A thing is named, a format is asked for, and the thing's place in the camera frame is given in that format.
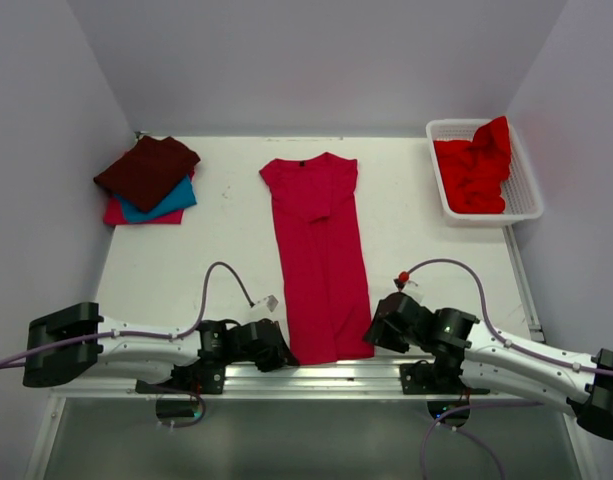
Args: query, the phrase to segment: stack of folded clothes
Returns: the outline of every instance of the stack of folded clothes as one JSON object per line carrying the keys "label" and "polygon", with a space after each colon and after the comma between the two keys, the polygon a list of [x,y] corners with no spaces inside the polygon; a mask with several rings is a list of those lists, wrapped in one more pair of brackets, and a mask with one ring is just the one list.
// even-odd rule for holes
{"label": "stack of folded clothes", "polygon": [[111,193],[104,223],[180,224],[185,208],[197,203],[193,185],[199,156],[172,137],[142,137],[95,177]]}

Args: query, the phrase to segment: white wall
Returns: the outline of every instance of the white wall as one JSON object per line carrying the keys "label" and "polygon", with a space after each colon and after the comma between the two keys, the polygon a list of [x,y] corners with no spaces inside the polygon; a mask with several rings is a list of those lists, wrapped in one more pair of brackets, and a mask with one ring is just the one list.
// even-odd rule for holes
{"label": "white wall", "polygon": [[[547,338],[613,350],[613,0],[569,0],[510,114],[547,203],[516,228]],[[613,444],[594,446],[612,479]]]}
{"label": "white wall", "polygon": [[131,126],[410,134],[505,111],[565,0],[69,0]]}
{"label": "white wall", "polygon": [[[92,177],[131,131],[62,0],[0,0],[0,358],[90,299],[110,232]],[[45,392],[0,372],[0,480],[21,478]]]}

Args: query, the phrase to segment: clothing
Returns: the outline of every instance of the clothing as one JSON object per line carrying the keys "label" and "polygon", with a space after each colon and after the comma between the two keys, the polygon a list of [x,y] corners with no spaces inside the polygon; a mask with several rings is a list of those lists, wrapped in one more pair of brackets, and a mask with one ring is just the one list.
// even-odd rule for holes
{"label": "clothing", "polygon": [[272,195],[291,350],[302,365],[372,357],[355,211],[357,160],[324,153],[275,159],[260,174]]}
{"label": "clothing", "polygon": [[457,213],[503,213],[501,183],[510,176],[508,121],[499,117],[477,129],[473,141],[433,142],[450,208]]}
{"label": "clothing", "polygon": [[150,212],[140,212],[137,207],[126,199],[119,195],[115,195],[122,205],[122,212],[124,218],[128,223],[143,223],[155,218],[166,215],[167,213],[174,212],[184,208],[191,207],[197,204],[195,194],[193,193],[193,184],[190,182],[190,177],[186,176],[184,179],[173,188],[166,197]]}
{"label": "clothing", "polygon": [[142,137],[119,160],[94,178],[141,212],[149,212],[199,162],[195,152],[172,137]]}
{"label": "clothing", "polygon": [[[192,180],[194,175],[195,172],[191,170],[191,172],[188,174],[188,179]],[[183,216],[184,209],[180,208],[157,218],[138,223],[179,225],[182,223]],[[124,217],[124,212],[122,211],[122,204],[115,195],[111,195],[108,199],[108,205],[106,207],[106,212],[104,213],[104,223],[106,225],[128,225],[130,223],[133,223],[129,222]]]}

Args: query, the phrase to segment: glass panel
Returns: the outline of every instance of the glass panel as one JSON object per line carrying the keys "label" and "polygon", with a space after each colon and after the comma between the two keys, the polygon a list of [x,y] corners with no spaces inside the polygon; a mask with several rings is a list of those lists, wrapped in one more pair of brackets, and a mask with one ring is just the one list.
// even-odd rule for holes
{"label": "glass panel", "polygon": [[[47,480],[421,478],[425,402],[208,399],[195,427],[156,429],[154,403],[73,399]],[[512,479],[580,478],[563,418],[547,408],[473,411],[465,427]],[[499,478],[489,454],[444,429],[428,446],[431,480]]]}

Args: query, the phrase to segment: teal folded shirt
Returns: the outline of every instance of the teal folded shirt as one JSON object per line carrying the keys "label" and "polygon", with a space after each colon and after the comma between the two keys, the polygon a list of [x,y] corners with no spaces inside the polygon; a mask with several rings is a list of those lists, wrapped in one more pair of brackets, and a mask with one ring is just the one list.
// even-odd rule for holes
{"label": "teal folded shirt", "polygon": [[122,213],[128,223],[148,222],[175,210],[192,207],[197,204],[197,199],[193,192],[193,184],[188,176],[184,177],[155,208],[146,213],[139,211],[137,207],[121,196],[115,195],[115,197],[121,203]]}

